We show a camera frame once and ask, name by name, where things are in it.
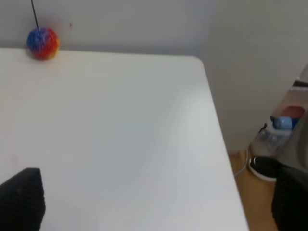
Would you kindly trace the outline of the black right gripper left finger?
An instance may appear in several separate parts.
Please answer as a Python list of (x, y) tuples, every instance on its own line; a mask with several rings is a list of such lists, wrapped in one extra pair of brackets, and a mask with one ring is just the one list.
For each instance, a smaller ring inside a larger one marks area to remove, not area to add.
[(25, 168), (0, 185), (2, 231), (38, 231), (45, 211), (39, 168)]

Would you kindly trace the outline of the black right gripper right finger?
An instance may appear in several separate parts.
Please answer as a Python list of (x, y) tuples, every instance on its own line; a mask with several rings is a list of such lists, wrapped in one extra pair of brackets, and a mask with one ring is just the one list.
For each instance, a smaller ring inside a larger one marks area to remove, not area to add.
[(277, 175), (271, 211), (280, 231), (308, 229), (308, 175), (282, 167)]

